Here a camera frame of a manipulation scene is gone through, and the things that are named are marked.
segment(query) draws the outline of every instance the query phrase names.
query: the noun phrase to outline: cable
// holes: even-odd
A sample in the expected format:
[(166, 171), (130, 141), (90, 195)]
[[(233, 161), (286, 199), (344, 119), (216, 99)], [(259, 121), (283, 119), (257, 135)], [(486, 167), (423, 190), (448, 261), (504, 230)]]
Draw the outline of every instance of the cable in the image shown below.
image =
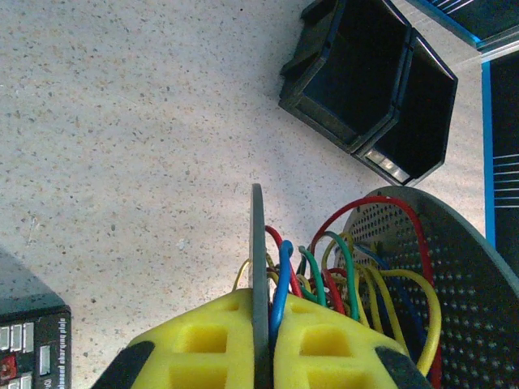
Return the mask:
[(337, 273), (337, 274), (340, 274), (341, 276), (343, 276), (343, 277), (346, 278), (346, 270), (341, 269), (340, 267), (332, 267), (331, 269), (328, 269), (328, 271), (329, 271), (330, 273)]
[(351, 308), (351, 318), (353, 320), (359, 320), (359, 313), (358, 313), (358, 301), (355, 298), (355, 270), (354, 270), (354, 260), (351, 258), (351, 253), (348, 250), (348, 247), (346, 247), (346, 244), (342, 238), (337, 235), (336, 233), (333, 233), (331, 231), (324, 231), (321, 234), (321, 237), (330, 237), (333, 239), (337, 244), (339, 245), (339, 248), (342, 251), (342, 255), (344, 255), (344, 259), (346, 261), (346, 279), (348, 282), (348, 294), (350, 296), (350, 308)]
[(245, 271), (245, 269), (247, 269), (247, 266), (249, 266), (250, 264), (251, 264), (250, 258), (247, 258), (245, 261), (243, 261), (242, 266), (240, 266), (240, 269), (238, 270), (238, 274), (236, 275), (236, 280), (234, 280), (233, 292), (238, 288), (238, 284), (239, 284), (240, 280), (242, 279), (243, 272)]
[(434, 288), (427, 282), (425, 278), (419, 274), (409, 270), (384, 270), (380, 272), (383, 276), (387, 277), (405, 277), (413, 280), (420, 288), (423, 289), (427, 297), (427, 303), (429, 305), (429, 332), (427, 333), (427, 340), (423, 347), (423, 352), (416, 366), (422, 372), (424, 376), (427, 375), (431, 364), (435, 359), (436, 350), (439, 348), (440, 343), (440, 332), (441, 332), (441, 309), (440, 301), (436, 296)]
[(274, 271), (267, 271), (267, 278), (270, 278), (272, 281), (274, 281), (274, 284), (276, 286), (279, 284), (279, 276)]
[[(371, 257), (379, 264), (380, 267), (382, 267), (384, 270), (389, 270), (390, 267), (387, 262), (385, 262), (380, 256), (372, 252), (371, 250), (368, 250), (366, 247), (360, 246), (358, 244), (354, 245), (355, 249), (363, 253), (364, 255), (367, 255), (368, 257)], [(405, 291), (404, 287), (402, 286), (402, 283), (396, 279), (395, 286), (397, 287), (397, 293), (402, 299), (402, 302), (404, 303), (405, 307), (410, 313), (411, 318), (413, 319), (414, 328), (418, 334), (418, 338), (420, 339), (420, 345), (423, 347), (426, 340), (426, 332), (423, 330), (423, 322), (422, 318), (418, 316), (418, 311), (416, 310), (416, 307), (411, 302), (409, 295)]]
[[(270, 225), (265, 225), (265, 232), (267, 232), (274, 239), (277, 249), (280, 249), (281, 243), (283, 242), (283, 238), (276, 231), (276, 229)], [(292, 293), (294, 294), (294, 296), (302, 297), (301, 288), (299, 287), (299, 282), (295, 276), (294, 269), (292, 268), (292, 264), (289, 263), (289, 265), (290, 265), (290, 286), (292, 287)]]
[[(347, 239), (348, 240), (348, 248), (350, 249), (350, 253), (353, 253), (353, 251), (354, 251), (354, 237), (351, 236), (351, 233), (343, 232), (343, 233), (339, 233), (339, 236), (342, 239)], [(328, 246), (326, 247), (326, 250), (324, 251), (324, 254), (323, 254), (323, 259), (321, 261), (321, 269), (328, 268), (328, 257), (330, 255), (330, 253), (332, 252), (333, 247), (335, 247), (336, 244), (337, 244), (337, 242), (332, 240), (328, 244)]]
[(367, 321), (366, 312), (364, 312), (364, 307), (362, 306), (362, 302), (360, 300), (360, 295), (358, 294), (358, 286), (360, 285), (360, 275), (358, 271), (355, 273), (355, 298), (358, 301), (358, 312), (359, 312), (359, 322), (368, 328), (370, 328), (370, 323)]
[[(418, 218), (418, 215), (416, 214), (414, 209), (408, 203), (400, 199), (393, 199), (385, 196), (371, 196), (365, 197), (364, 199), (355, 200), (352, 203), (346, 204), (344, 207), (342, 207), (333, 215), (331, 215), (320, 227), (320, 229), (317, 231), (317, 233), (311, 241), (309, 251), (312, 254), (315, 252), (315, 245), (317, 244), (317, 241), (320, 239), (320, 237), (323, 235), (323, 232), (340, 216), (344, 215), (345, 213), (356, 207), (373, 203), (392, 204), (399, 207), (402, 211), (404, 211), (407, 214), (407, 216), (411, 220), (411, 223), (413, 223), (414, 231), (416, 232), (416, 236), (418, 239), (418, 250), (420, 251), (420, 257), (422, 259), (423, 277), (429, 282), (429, 284), (431, 284), (434, 287), (434, 280), (432, 278), (433, 271), (431, 265), (431, 257), (429, 256), (429, 245), (427, 244), (427, 240), (423, 232), (422, 223), (420, 223), (420, 219)], [(441, 387), (441, 348), (438, 348), (435, 360), (431, 368), (431, 383), (435, 389), (439, 389)]]
[(342, 305), (341, 294), (333, 281), (332, 274), (326, 269), (322, 269), (321, 272), (323, 273), (323, 278), (326, 280), (328, 289), (330, 289), (330, 296), (332, 298), (332, 304), (335, 306), (335, 310), (340, 314), (346, 314), (344, 306)]
[(283, 320), (283, 313), (285, 312), (286, 298), (289, 293), (290, 283), (290, 256), (294, 252), (294, 247), (290, 241), (283, 241), (279, 248), (279, 280), (277, 283), (276, 295), (272, 302), (272, 313), (268, 323), (268, 338), (272, 349), (274, 349), (277, 341), (277, 333), (281, 321)]
[(317, 262), (315, 261), (314, 256), (311, 252), (307, 251), (304, 246), (300, 246), (299, 252), (303, 256), (304, 260), (310, 263), (310, 269), (315, 278), (315, 286), (317, 288), (317, 303), (321, 306), (326, 305), (326, 293), (324, 292), (323, 279), (321, 278), (321, 274), (319, 273), (319, 266), (317, 266)]
[(384, 279), (380, 275), (379, 271), (376, 270), (373, 266), (367, 265), (365, 268), (371, 273), (373, 279), (377, 283), (380, 294), (382, 294), (382, 298), (384, 299), (384, 304), (386, 305), (386, 310), (388, 311), (389, 323), (391, 324), (392, 333), (395, 336), (395, 340), (402, 346), (405, 350), (405, 354), (409, 356), (409, 350), (407, 349), (407, 344), (405, 344), (404, 334), (402, 334), (402, 329), (400, 327), (400, 323), (398, 322), (397, 312), (395, 311), (395, 306), (392, 303), (391, 295), (389, 294), (388, 286), (384, 282)]
[(401, 208), (402, 211), (404, 211), (407, 216), (410, 218), (411, 222), (413, 223), (414, 230), (416, 232), (417, 238), (418, 238), (418, 248), (420, 251), (420, 255), (422, 256), (422, 266), (423, 266), (423, 276), (424, 278), (429, 281), (431, 285), (434, 286), (433, 280), (432, 280), (432, 265), (431, 265), (431, 258), (429, 257), (429, 246), (427, 244), (427, 240), (425, 238), (425, 234), (423, 233), (423, 227), (422, 223), (420, 223), (420, 219), (416, 215), (416, 212), (414, 211), (411, 206), (406, 203), (405, 201), (402, 201), (400, 199), (393, 199), (390, 197), (385, 196), (372, 196), (372, 197), (365, 197), (364, 199), (355, 200), (352, 203), (349, 203), (336, 211), (333, 215), (331, 215), (324, 224), (319, 228), (317, 233), (315, 234), (314, 238), (311, 241), (310, 249), (309, 251), (313, 254), (315, 252), (315, 245), (319, 241), (319, 239), (324, 235), (324, 231), (340, 216), (344, 215), (348, 211), (360, 207), (362, 205), (367, 204), (373, 204), (373, 203), (385, 203), (385, 204), (392, 204), (396, 205), (397, 207)]
[(298, 280), (302, 283), (302, 286), (311, 293), (311, 286), (307, 278), (303, 274), (297, 274)]
[(368, 273), (368, 271), (364, 267), (358, 267), (359, 271), (362, 273), (362, 277), (366, 281), (367, 284), (367, 290), (370, 296), (370, 311), (371, 311), (371, 320), (373, 322), (373, 327), (380, 332), (381, 334), (384, 334), (384, 329), (382, 328), (382, 322), (380, 321), (380, 314), (379, 314), (379, 305), (376, 301), (376, 291), (375, 286), (373, 285), (373, 281)]
[(265, 255), (265, 259), (267, 260), (268, 267), (276, 267), (274, 261), (272, 261), (272, 257), (268, 253)]

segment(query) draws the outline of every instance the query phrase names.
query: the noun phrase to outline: black plastic bin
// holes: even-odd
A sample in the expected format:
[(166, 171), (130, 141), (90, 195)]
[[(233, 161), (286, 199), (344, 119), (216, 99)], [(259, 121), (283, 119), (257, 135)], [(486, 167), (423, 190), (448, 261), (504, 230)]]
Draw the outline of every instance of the black plastic bin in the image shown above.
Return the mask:
[(280, 107), (353, 152), (398, 119), (411, 26), (389, 0), (317, 1), (301, 17)]
[(394, 184), (415, 184), (445, 161), (457, 77), (413, 30), (401, 83), (400, 117), (355, 156)]

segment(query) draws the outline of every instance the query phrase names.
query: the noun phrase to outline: yellow wire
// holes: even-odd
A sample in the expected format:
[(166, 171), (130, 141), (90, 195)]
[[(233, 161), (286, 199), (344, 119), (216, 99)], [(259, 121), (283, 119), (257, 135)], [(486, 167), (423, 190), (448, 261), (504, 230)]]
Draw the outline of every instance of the yellow wire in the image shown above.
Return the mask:
[[(271, 268), (275, 267), (274, 262), (272, 261), (272, 258), (271, 258), (271, 256), (268, 253), (267, 253), (265, 259), (267, 260), (268, 267), (271, 267)], [(251, 264), (251, 259), (250, 258), (248, 258), (247, 260), (243, 261), (242, 266), (240, 266), (240, 268), (238, 270), (238, 274), (236, 275), (236, 280), (234, 280), (233, 292), (236, 289), (238, 289), (238, 284), (240, 283), (240, 280), (243, 277), (243, 272), (245, 271), (245, 269), (247, 269), (247, 266), (249, 266), (250, 264)]]
[(360, 275), (358, 271), (355, 272), (355, 296), (358, 301), (358, 314), (360, 316), (360, 323), (366, 327), (370, 327), (370, 323), (367, 321), (366, 312), (364, 312), (364, 307), (362, 306), (362, 301), (360, 300), (360, 295), (358, 294), (358, 286), (360, 285)]
[(311, 286), (310, 286), (310, 282), (308, 282), (307, 278), (303, 275), (303, 274), (298, 274), (297, 275), (298, 277), (298, 280), (300, 280), (302, 282), (302, 285), (304, 286), (304, 288), (311, 293)]
[(402, 334), (402, 329), (400, 328), (400, 323), (398, 322), (397, 312), (395, 311), (395, 306), (392, 303), (388, 286), (384, 282), (380, 272), (373, 266), (367, 265), (365, 268), (371, 273), (375, 279), (375, 282), (379, 286), (380, 293), (384, 299), (384, 304), (386, 305), (386, 310), (388, 311), (389, 322), (391, 323), (391, 329), (392, 333), (395, 335), (395, 340), (400, 344), (400, 346), (402, 346), (407, 356), (409, 356), (409, 350), (407, 349), (407, 344), (405, 344), (404, 334)]
[[(351, 233), (347, 233), (347, 232), (339, 233), (339, 237), (341, 237), (342, 239), (347, 239), (348, 248), (350, 249), (350, 253), (353, 253), (354, 252), (354, 237), (351, 236)], [(328, 256), (330, 255), (333, 247), (335, 247), (336, 244), (337, 244), (337, 242), (335, 240), (332, 240), (326, 247), (326, 250), (324, 251), (324, 254), (323, 254), (323, 260), (321, 261), (322, 269), (328, 269)]]
[(243, 272), (245, 271), (245, 269), (247, 268), (247, 266), (249, 266), (250, 264), (251, 264), (251, 259), (250, 259), (250, 258), (247, 258), (247, 259), (242, 263), (242, 266), (240, 266), (240, 269), (238, 270), (238, 274), (236, 275), (236, 280), (234, 280), (233, 292), (238, 288), (238, 284), (239, 284), (240, 280), (241, 280), (242, 277), (243, 277)]
[(273, 271), (267, 271), (267, 278), (270, 278), (272, 281), (274, 281), (274, 284), (276, 285), (279, 282), (279, 276)]
[(364, 267), (358, 266), (357, 268), (362, 273), (362, 277), (364, 278), (367, 284), (367, 290), (370, 296), (370, 311), (371, 318), (373, 319), (373, 326), (378, 332), (384, 334), (384, 330), (382, 329), (382, 322), (380, 321), (379, 305), (376, 301), (376, 291), (375, 286), (373, 285), (373, 280), (371, 279), (369, 272)]
[(384, 270), (381, 272), (383, 276), (387, 277), (405, 277), (413, 280), (420, 288), (423, 289), (427, 297), (427, 303), (429, 305), (429, 331), (427, 333), (427, 339), (425, 341), (425, 345), (423, 346), (422, 355), (418, 359), (418, 363), (416, 366), (418, 370), (426, 376), (429, 373), (429, 369), (431, 368), (432, 361), (436, 355), (436, 349), (438, 348), (438, 343), (440, 342), (440, 332), (441, 332), (441, 309), (440, 309), (440, 301), (436, 296), (435, 290), (432, 288), (431, 284), (427, 282), (425, 278), (420, 276), (419, 274), (409, 271), (409, 270)]

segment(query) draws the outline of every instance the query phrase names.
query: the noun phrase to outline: terrazzo floor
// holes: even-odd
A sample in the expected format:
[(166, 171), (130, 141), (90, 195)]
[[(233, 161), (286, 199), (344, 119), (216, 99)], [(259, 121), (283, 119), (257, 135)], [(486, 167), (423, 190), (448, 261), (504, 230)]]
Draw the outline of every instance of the terrazzo floor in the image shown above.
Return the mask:
[[(230, 291), (252, 182), (298, 244), (387, 185), (277, 106), (308, 3), (0, 3), (0, 293), (70, 305), (73, 387)], [(478, 53), (396, 5), (459, 78), (447, 160), (418, 188), (483, 232)]]

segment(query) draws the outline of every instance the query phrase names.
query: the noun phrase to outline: yellow foam block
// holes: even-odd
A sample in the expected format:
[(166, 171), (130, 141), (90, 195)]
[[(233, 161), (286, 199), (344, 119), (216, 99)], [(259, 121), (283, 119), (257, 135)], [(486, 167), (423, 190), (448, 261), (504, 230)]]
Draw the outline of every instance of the yellow foam block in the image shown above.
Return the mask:
[(132, 389), (252, 389), (252, 290), (239, 289), (136, 337), (155, 344)]
[(393, 339), (351, 318), (289, 295), (274, 352), (275, 389), (397, 389), (377, 357)]

